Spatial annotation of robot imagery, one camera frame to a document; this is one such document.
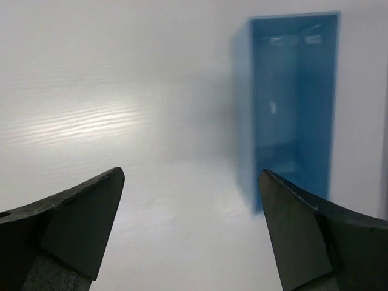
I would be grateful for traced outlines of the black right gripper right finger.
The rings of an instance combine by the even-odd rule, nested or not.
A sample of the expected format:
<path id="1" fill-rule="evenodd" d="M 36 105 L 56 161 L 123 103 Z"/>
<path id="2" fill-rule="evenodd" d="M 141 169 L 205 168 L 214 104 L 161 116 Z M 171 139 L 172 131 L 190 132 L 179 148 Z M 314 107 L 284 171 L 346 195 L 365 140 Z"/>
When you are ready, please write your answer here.
<path id="1" fill-rule="evenodd" d="M 387 290 L 387 221 L 307 192 L 271 170 L 259 176 L 283 290 Z"/>

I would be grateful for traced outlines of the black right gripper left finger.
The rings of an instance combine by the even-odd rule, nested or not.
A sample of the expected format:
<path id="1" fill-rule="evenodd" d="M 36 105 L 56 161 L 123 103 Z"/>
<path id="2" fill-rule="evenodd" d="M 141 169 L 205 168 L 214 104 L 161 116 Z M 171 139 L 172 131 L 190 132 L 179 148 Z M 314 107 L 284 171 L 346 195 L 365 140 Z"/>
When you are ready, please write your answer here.
<path id="1" fill-rule="evenodd" d="M 101 268 L 125 183 L 114 167 L 1 212 L 1 290 L 89 290 Z"/>

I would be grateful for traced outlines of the blue plastic box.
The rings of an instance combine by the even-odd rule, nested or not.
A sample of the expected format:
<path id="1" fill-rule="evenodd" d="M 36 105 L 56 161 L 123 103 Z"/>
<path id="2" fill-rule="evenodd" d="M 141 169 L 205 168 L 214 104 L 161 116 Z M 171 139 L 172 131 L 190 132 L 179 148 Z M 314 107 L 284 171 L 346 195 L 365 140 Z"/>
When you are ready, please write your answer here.
<path id="1" fill-rule="evenodd" d="M 237 183 L 254 214 L 264 169 L 329 195 L 340 20 L 338 11 L 252 17 L 233 37 Z"/>

